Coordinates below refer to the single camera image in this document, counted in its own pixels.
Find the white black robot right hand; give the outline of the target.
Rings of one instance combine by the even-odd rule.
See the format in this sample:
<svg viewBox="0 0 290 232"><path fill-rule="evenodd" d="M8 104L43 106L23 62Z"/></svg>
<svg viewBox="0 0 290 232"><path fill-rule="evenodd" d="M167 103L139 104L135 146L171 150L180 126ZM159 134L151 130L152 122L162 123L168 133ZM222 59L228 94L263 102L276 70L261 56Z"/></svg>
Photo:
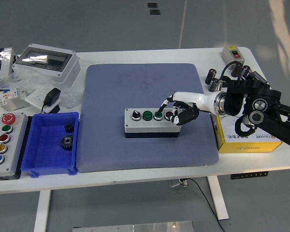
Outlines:
<svg viewBox="0 0 290 232"><path fill-rule="evenodd" d="M161 113L169 103L174 102L173 115L170 116L170 121L181 126L195 120L200 111L219 115L219 95L220 93L204 95L193 92L176 92L162 103L158 112Z"/></svg>

